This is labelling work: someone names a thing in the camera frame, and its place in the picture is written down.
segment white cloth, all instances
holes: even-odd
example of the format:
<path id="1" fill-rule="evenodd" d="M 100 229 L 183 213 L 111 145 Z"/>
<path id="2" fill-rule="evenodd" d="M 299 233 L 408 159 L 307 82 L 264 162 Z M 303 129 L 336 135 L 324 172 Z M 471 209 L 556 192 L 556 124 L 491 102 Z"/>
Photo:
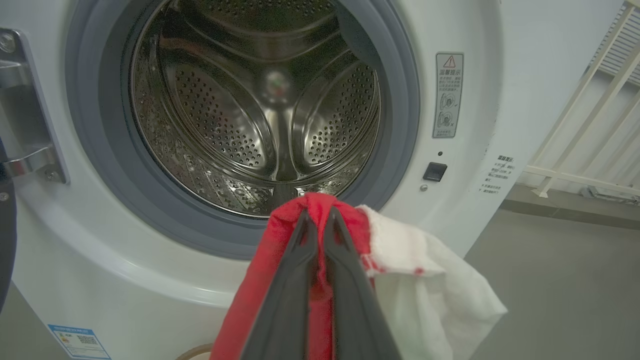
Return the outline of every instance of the white cloth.
<path id="1" fill-rule="evenodd" d="M 467 360 L 507 312 L 487 280 L 435 236 L 360 206 L 369 275 L 403 360 Z"/>

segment gray rubber gasket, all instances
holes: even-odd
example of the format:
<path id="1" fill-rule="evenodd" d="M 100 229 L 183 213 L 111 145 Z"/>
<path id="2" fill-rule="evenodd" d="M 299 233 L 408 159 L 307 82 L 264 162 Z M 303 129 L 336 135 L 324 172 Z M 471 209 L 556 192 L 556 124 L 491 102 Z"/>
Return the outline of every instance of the gray rubber gasket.
<path id="1" fill-rule="evenodd" d="M 250 259 L 266 221 L 206 206 L 187 194 L 158 167 L 135 128 L 128 93 L 131 54 L 144 23 L 161 3 L 78 2 L 65 54 L 67 97 L 78 137 L 102 180 L 143 221 L 193 249 Z M 420 106 L 417 68 L 409 39 L 388 0 L 347 3 L 381 54 L 387 76 L 380 78 L 388 79 L 381 81 L 382 101 L 390 104 L 384 114 L 393 122 L 380 129 L 367 166 L 339 198 L 380 209 L 402 179 L 415 145 Z"/>

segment instruction sticker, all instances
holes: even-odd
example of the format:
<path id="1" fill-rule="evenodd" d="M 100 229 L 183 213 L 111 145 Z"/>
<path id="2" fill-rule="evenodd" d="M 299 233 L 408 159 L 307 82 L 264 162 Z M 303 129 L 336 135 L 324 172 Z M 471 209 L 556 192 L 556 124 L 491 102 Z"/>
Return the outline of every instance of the instruction sticker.
<path id="1" fill-rule="evenodd" d="M 456 136 L 462 96 L 464 59 L 465 57 L 461 53 L 436 54 L 438 91 L 436 92 L 436 114 L 433 121 L 434 138 Z"/>
<path id="2" fill-rule="evenodd" d="M 510 189 L 511 183 L 507 180 L 514 176 L 515 169 L 512 157 L 498 155 L 491 170 L 486 173 L 478 191 L 487 195 L 497 195 L 503 188 Z"/>
<path id="3" fill-rule="evenodd" d="M 111 360 L 92 330 L 57 325 L 49 328 L 71 358 Z"/>

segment warning sticker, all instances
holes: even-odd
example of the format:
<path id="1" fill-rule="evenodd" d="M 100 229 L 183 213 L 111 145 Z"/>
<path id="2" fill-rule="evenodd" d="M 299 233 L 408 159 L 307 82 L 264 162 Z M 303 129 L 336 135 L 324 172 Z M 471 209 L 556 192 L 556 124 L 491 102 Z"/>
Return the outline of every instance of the warning sticker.
<path id="1" fill-rule="evenodd" d="M 434 138 L 456 136 L 462 96 L 463 65 L 464 55 L 461 53 L 436 54 L 438 91 L 433 121 Z"/>
<path id="2" fill-rule="evenodd" d="M 92 330 L 57 325 L 49 328 L 72 359 L 111 360 Z"/>

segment front-loading washing machine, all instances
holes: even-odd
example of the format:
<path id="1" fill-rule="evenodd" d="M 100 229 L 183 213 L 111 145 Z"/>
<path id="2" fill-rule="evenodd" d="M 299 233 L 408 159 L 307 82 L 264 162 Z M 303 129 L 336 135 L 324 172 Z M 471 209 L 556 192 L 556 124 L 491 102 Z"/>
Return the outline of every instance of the front-loading washing machine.
<path id="1" fill-rule="evenodd" d="M 305 192 L 464 256 L 620 6 L 7 1 L 13 281 L 72 356 L 174 359 L 215 338 L 271 210 Z"/>

